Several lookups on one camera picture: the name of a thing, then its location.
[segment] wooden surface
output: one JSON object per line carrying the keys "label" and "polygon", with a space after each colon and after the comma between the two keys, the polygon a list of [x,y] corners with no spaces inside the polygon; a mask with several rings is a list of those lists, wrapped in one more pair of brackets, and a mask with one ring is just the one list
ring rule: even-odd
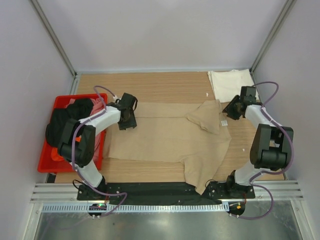
{"label": "wooden surface", "polygon": [[[207,72],[84,74],[81,76],[77,93],[94,93],[95,85],[109,88],[118,96],[122,96],[123,92],[130,93],[136,96],[139,102],[202,103],[215,99]],[[247,119],[226,118],[226,120],[232,140],[221,166],[213,176],[216,181],[225,181],[233,170],[242,167],[249,160],[251,144],[256,133],[256,129]],[[107,158],[103,160],[100,172],[107,182],[185,181],[184,166],[179,162]],[[75,173],[58,173],[55,182],[70,183],[73,179],[79,179]],[[261,178],[261,180],[283,179],[282,175],[266,175]]]}

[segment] plastic bin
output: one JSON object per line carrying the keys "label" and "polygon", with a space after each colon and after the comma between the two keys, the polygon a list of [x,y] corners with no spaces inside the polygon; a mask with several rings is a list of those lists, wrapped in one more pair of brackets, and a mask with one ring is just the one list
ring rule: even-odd
{"label": "plastic bin", "polygon": [[[104,101],[107,102],[108,96],[105,93],[100,94]],[[53,108],[64,108],[69,102],[70,99],[97,99],[97,94],[82,94],[82,95],[64,95],[57,96],[54,101]],[[106,131],[101,132],[100,146],[99,146],[99,157],[95,162],[95,165],[98,170],[101,169],[102,166],[102,155],[104,150],[104,142],[105,142]],[[38,172],[40,173],[69,173],[73,172],[72,166],[67,161],[53,161],[51,159],[51,151],[52,147],[47,143],[46,138],[44,138],[44,143],[42,147],[42,152],[38,164]]]}

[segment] white wall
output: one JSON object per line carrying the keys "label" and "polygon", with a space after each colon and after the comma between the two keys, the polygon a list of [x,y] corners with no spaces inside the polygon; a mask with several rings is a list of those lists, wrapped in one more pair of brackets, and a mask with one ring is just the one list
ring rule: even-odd
{"label": "white wall", "polygon": [[37,166],[53,102],[72,77],[27,0],[0,1],[0,33],[0,239],[14,240],[45,177]]}
{"label": "white wall", "polygon": [[285,0],[39,0],[77,71],[249,68]]}
{"label": "white wall", "polygon": [[[297,1],[254,74],[258,83],[280,85],[267,110],[294,130],[295,162],[287,175],[298,180],[315,226],[320,223],[319,10],[318,0]],[[273,91],[273,86],[259,87],[262,100]]]}

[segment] cable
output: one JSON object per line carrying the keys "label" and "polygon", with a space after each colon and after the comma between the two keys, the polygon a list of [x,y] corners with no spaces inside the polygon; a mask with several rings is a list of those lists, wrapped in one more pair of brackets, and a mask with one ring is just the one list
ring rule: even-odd
{"label": "cable", "polygon": [[114,98],[116,97],[116,95],[111,91],[109,90],[108,88],[104,87],[104,86],[100,86],[100,85],[95,85],[93,87],[93,90],[95,91],[95,93],[98,95],[99,99],[101,100],[102,104],[103,104],[103,108],[104,109],[107,109],[107,105],[105,103],[105,100],[104,98],[100,95],[100,93],[98,92],[97,88],[101,88],[101,89],[104,89],[106,90],[107,92],[109,92]]}
{"label": "cable", "polygon": [[243,204],[246,205],[246,203],[247,203],[247,195],[246,195],[246,193],[243,194],[243,198],[244,198],[244,203]]}
{"label": "cable", "polygon": [[260,111],[261,113],[263,114],[263,116],[268,119],[270,121],[270,123],[272,123],[273,125],[275,125],[282,133],[283,135],[286,137],[286,139],[288,140],[289,142],[289,145],[290,145],[290,150],[291,150],[291,157],[290,157],[290,160],[287,164],[287,166],[282,169],[281,171],[278,171],[278,172],[271,172],[271,171],[264,171],[262,170],[261,172],[258,172],[257,174],[253,175],[250,179],[249,179],[249,182],[251,184],[251,186],[253,187],[258,187],[258,188],[262,188],[264,190],[266,190],[268,192],[268,194],[270,195],[270,198],[271,198],[271,206],[269,208],[269,210],[261,215],[261,216],[255,216],[255,217],[248,217],[248,216],[239,216],[239,215],[234,215],[234,214],[231,214],[230,213],[230,216],[233,216],[233,217],[236,217],[236,218],[239,218],[239,219],[245,219],[245,220],[258,220],[258,219],[262,219],[264,218],[265,216],[267,216],[271,211],[272,209],[274,208],[274,198],[272,196],[272,193],[270,192],[269,189],[267,189],[265,186],[261,186],[261,185],[257,185],[257,184],[253,184],[252,182],[254,181],[254,179],[256,179],[257,177],[259,177],[260,175],[262,174],[270,174],[270,175],[280,175],[280,174],[283,174],[284,172],[286,172],[292,165],[293,161],[294,161],[294,158],[295,158],[295,150],[294,150],[294,145],[291,141],[291,138],[290,136],[288,135],[288,133],[282,128],[282,126],[280,126],[280,124],[274,120],[271,119],[271,117],[267,114],[266,112],[266,104],[268,102],[270,102],[270,100],[277,94],[278,90],[279,90],[279,84],[274,82],[274,81],[263,81],[263,82],[260,82],[260,83],[257,83],[257,84],[254,84],[252,85],[252,87],[256,87],[258,85],[262,85],[262,84],[274,84],[276,86],[276,89],[274,91],[274,93],[261,105],[261,108],[260,108]]}
{"label": "cable", "polygon": [[[82,179],[82,181],[88,186],[90,187],[93,191],[95,191],[96,193],[100,194],[100,195],[103,195],[103,196],[106,196],[106,197],[120,197],[120,196],[124,196],[123,199],[119,202],[119,204],[117,206],[115,206],[112,210],[110,210],[109,212],[106,212],[104,214],[101,214],[101,217],[106,217],[108,215],[110,215],[111,213],[113,213],[117,208],[119,208],[119,206],[121,204],[123,204],[123,202],[126,200],[127,198],[127,193],[126,192],[121,192],[121,193],[116,193],[116,194],[110,194],[110,193],[104,193],[104,192],[101,192],[97,189],[95,189],[95,187],[93,187],[87,180],[85,180],[85,178],[81,175],[81,173],[78,171],[78,169],[76,168],[76,164],[75,164],[75,149],[76,149],[76,137],[77,137],[77,134],[79,132],[79,130],[88,122],[102,116],[103,114],[105,114],[107,112],[107,105],[105,103],[105,100],[102,98],[102,96],[100,95],[100,93],[97,91],[97,88],[102,88],[102,89],[105,89],[106,91],[108,91],[109,93],[112,94],[112,96],[116,97],[116,95],[110,91],[109,89],[103,87],[103,86],[99,86],[99,85],[96,85],[93,87],[94,91],[96,92],[96,94],[98,95],[99,99],[101,99],[102,101],[102,104],[103,104],[103,107],[104,107],[104,111],[93,116],[92,118],[88,118],[87,120],[85,120],[84,122],[82,122],[74,131],[74,134],[73,134],[73,137],[72,137],[72,143],[71,143],[71,165],[72,165],[72,169],[79,175],[79,177]],[[74,181],[78,181],[78,180],[73,180],[72,181],[72,184],[75,188],[79,189]],[[62,227],[62,228],[57,228],[57,227],[53,227],[52,226],[52,221],[50,221],[47,225],[47,227],[45,228],[45,230],[43,231],[42,235],[41,235],[41,238],[40,239],[43,239],[45,233],[47,232],[49,226],[54,228],[54,229],[57,229],[57,230],[69,230],[69,229],[72,229],[76,226],[78,226],[79,224],[83,223],[84,221],[88,220],[90,218],[84,218],[82,220],[80,220],[79,222],[75,223],[74,225],[72,226],[69,226],[69,227]]]}
{"label": "cable", "polygon": [[109,196],[105,196],[104,204],[107,204],[108,200],[109,200]]}
{"label": "cable", "polygon": [[271,206],[269,208],[269,210],[261,215],[261,216],[254,216],[254,217],[249,217],[249,216],[239,216],[239,215],[235,215],[235,214],[232,214],[230,213],[229,216],[233,216],[237,219],[245,219],[245,220],[258,220],[258,219],[262,219],[264,218],[265,216],[267,216],[269,213],[271,213],[272,209],[274,208],[274,197],[272,196],[272,193],[270,192],[270,190],[268,188],[266,188],[265,186],[261,186],[261,185],[257,185],[257,184],[251,184],[252,186],[254,187],[258,187],[258,188],[262,188],[264,190],[267,191],[267,193],[270,195],[270,198],[271,198]]}
{"label": "cable", "polygon": [[211,182],[217,182],[216,180],[214,180],[214,179],[209,179],[208,181],[206,181],[206,183],[204,184],[204,187],[205,188],[207,188],[208,186],[207,186],[207,183],[209,182],[209,181],[211,181]]}
{"label": "cable", "polygon": [[93,116],[92,118],[88,118],[87,120],[85,120],[84,122],[82,122],[74,131],[73,133],[73,137],[72,137],[72,144],[71,144],[71,165],[72,165],[72,169],[74,171],[77,172],[77,174],[79,175],[79,177],[82,179],[82,181],[87,185],[89,186],[93,191],[95,191],[96,193],[100,194],[100,195],[103,195],[103,196],[106,196],[106,197],[120,197],[120,196],[124,196],[123,199],[119,202],[119,204],[117,206],[115,206],[111,211],[107,212],[107,213],[104,213],[102,214],[101,216],[102,217],[105,217],[105,216],[108,216],[110,215],[111,213],[113,213],[127,198],[127,193],[126,192],[121,192],[121,193],[116,193],[116,194],[110,194],[110,193],[104,193],[104,192],[101,192],[99,190],[97,190],[94,186],[92,186],[90,184],[90,182],[88,182],[82,175],[81,173],[78,171],[78,169],[76,168],[76,160],[75,160],[75,149],[76,149],[76,137],[77,137],[77,134],[79,132],[79,130],[86,124],[88,123],[89,121],[92,121],[100,116],[102,116],[103,114],[106,113],[107,111],[107,106],[106,106],[106,103],[104,101],[104,99],[101,97],[100,93],[97,91],[97,88],[102,88],[102,89],[105,89],[106,91],[108,91],[109,93],[111,93],[114,97],[116,96],[112,91],[110,91],[109,89],[103,87],[103,86],[100,86],[100,85],[96,85],[94,86],[94,91],[96,92],[96,94],[98,95],[98,97],[101,99],[102,103],[103,103],[103,106],[104,106],[104,110],[103,112],[101,112],[100,114],[98,115],[95,115]]}
{"label": "cable", "polygon": [[82,182],[80,182],[79,180],[77,180],[77,179],[73,179],[72,180],[72,185],[76,188],[76,189],[78,189],[79,190],[79,188],[76,186],[76,184],[75,184],[75,181],[76,182],[78,182],[78,183],[80,183],[80,184],[83,184]]}

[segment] metal frame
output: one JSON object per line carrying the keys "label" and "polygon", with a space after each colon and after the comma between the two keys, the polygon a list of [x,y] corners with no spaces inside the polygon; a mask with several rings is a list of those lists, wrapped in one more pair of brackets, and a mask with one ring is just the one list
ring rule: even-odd
{"label": "metal frame", "polygon": [[[295,180],[271,180],[271,181],[256,181],[258,185],[262,185],[268,188],[275,201],[291,201],[292,207],[295,210],[296,218],[301,228],[301,233],[304,239],[312,240],[315,239],[311,232],[311,228],[306,223],[307,214],[304,205],[303,194],[300,190],[299,184]],[[269,194],[262,188],[254,188],[256,198],[247,199],[247,201],[270,201]],[[32,211],[30,214],[29,222],[26,227],[24,240],[34,239],[38,223],[40,220],[41,212],[87,212],[88,206],[94,203],[104,203],[104,201],[78,201],[77,200],[78,190],[70,183],[38,183],[35,185],[30,204],[32,205]],[[158,213],[158,212],[221,212],[225,211],[227,202],[240,202],[243,199],[223,199],[222,205],[215,207],[201,207],[201,206],[134,206],[133,208],[123,206],[120,209],[121,213]]]}
{"label": "metal frame", "polygon": [[126,70],[107,70],[107,71],[78,71],[78,74],[131,74],[131,73],[179,73],[179,72],[229,72],[231,70],[245,70],[247,67],[239,68],[173,68],[173,69],[126,69]]}
{"label": "metal frame", "polygon": [[[264,55],[268,51],[270,45],[275,39],[277,33],[279,32],[281,26],[289,15],[291,9],[297,0],[287,0],[281,9],[275,23],[273,24],[267,38],[265,39],[256,59],[254,60],[252,67],[250,68],[250,73],[254,78],[254,72],[263,59]],[[70,95],[77,93],[78,85],[80,82],[81,75],[77,74],[72,63],[70,62],[65,50],[63,49],[57,35],[55,34],[49,20],[47,19],[43,9],[41,8],[38,0],[29,0],[32,7],[34,8],[36,14],[38,15],[40,21],[42,22],[44,28],[46,29],[52,43],[56,47],[57,51],[61,55],[64,63],[69,69],[73,76],[73,82],[70,88]],[[191,71],[192,69],[183,69],[183,71]],[[160,70],[144,70],[140,72],[162,72]],[[306,203],[304,201],[302,192],[299,188],[298,182],[294,180],[281,180],[281,181],[257,181],[260,184],[268,188],[275,201],[287,201],[290,200],[295,217],[297,219],[301,234],[303,239],[316,239],[312,232],[312,225],[309,222],[309,214],[307,214]],[[248,199],[248,201],[269,201],[269,194],[261,188],[254,188],[256,198]],[[40,215],[44,206],[63,204],[68,206],[76,206],[83,204],[101,203],[101,201],[77,201],[78,191],[74,188],[72,184],[57,184],[57,183],[40,183],[36,184],[33,194],[30,200],[30,214],[28,219],[28,224],[24,231],[24,240],[33,240],[36,234],[38,223],[40,220]],[[236,202],[242,201],[242,199],[224,199],[223,202]]]}
{"label": "metal frame", "polygon": [[[303,195],[296,180],[255,181],[255,184],[268,188],[275,201],[303,200]],[[270,201],[269,194],[262,188],[254,187],[256,198],[247,201]],[[71,183],[37,183],[30,203],[83,203],[77,200],[78,190]],[[223,202],[237,202],[243,199],[223,199]],[[104,201],[86,201],[103,203]]]}
{"label": "metal frame", "polygon": [[298,223],[302,238],[305,240],[319,239],[313,229],[315,226],[310,222],[310,215],[305,201],[291,201],[293,212]]}
{"label": "metal frame", "polygon": [[259,63],[261,62],[262,58],[264,57],[264,55],[266,54],[266,52],[268,51],[270,45],[272,44],[273,40],[275,39],[277,33],[279,32],[280,28],[282,27],[282,25],[284,24],[286,18],[288,17],[291,9],[293,8],[293,6],[295,5],[297,0],[287,0],[283,6],[283,8],[281,9],[277,19],[275,20],[268,36],[266,37],[256,59],[254,60],[252,67],[250,69],[251,74],[253,75],[255,70],[257,69]]}
{"label": "metal frame", "polygon": [[72,66],[64,48],[62,47],[55,31],[53,30],[49,20],[47,19],[43,9],[41,8],[38,0],[29,0],[29,2],[31,3],[35,13],[37,14],[37,16],[39,17],[40,21],[42,22],[46,32],[48,33],[49,37],[52,40],[53,45],[55,46],[55,48],[57,49],[57,51],[59,52],[59,54],[61,55],[65,65],[67,66],[67,68],[69,69],[70,73],[72,74],[72,76],[75,78],[77,73],[74,69],[74,67]]}

